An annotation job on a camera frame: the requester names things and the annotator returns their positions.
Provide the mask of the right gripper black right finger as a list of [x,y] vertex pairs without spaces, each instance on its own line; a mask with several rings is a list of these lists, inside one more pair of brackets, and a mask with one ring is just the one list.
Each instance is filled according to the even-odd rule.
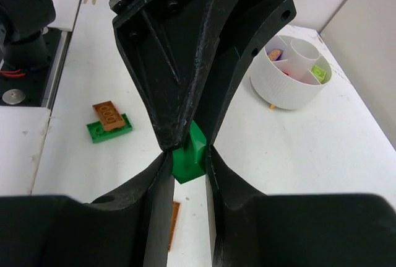
[[394,266],[395,211],[374,194],[266,195],[205,152],[214,266]]

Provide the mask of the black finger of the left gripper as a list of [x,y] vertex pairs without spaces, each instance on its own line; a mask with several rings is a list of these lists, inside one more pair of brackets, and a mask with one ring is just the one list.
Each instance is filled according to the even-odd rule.
[[220,42],[194,121],[213,143],[248,67],[267,42],[296,16],[293,0],[239,0]]
[[216,0],[110,0],[119,54],[163,151],[179,147],[225,24]]

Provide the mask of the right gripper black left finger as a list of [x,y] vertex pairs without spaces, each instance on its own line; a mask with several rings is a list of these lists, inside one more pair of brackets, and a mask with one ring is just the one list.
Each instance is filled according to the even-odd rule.
[[164,152],[91,203],[60,195],[1,198],[1,265],[166,266],[172,164]]

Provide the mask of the orange lego brick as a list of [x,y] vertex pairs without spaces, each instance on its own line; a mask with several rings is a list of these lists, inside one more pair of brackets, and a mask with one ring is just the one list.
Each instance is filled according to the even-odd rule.
[[112,101],[94,104],[92,108],[105,131],[124,126],[124,119]]
[[173,242],[173,237],[176,229],[176,224],[178,220],[178,214],[180,209],[180,202],[173,201],[172,215],[171,215],[171,226],[170,226],[170,236],[168,241],[168,252],[171,251],[171,246]]

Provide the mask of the small dark green lego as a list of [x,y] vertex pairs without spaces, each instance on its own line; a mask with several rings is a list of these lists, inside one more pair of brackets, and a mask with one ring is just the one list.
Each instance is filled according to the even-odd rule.
[[192,121],[182,147],[173,151],[172,175],[183,184],[205,175],[204,153],[207,140],[195,121]]

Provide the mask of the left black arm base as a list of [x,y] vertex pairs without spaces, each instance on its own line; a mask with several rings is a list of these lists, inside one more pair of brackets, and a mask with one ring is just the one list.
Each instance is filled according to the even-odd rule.
[[1,61],[1,105],[12,107],[53,107],[69,46],[71,32],[49,28],[43,35],[48,59],[35,70],[10,71]]

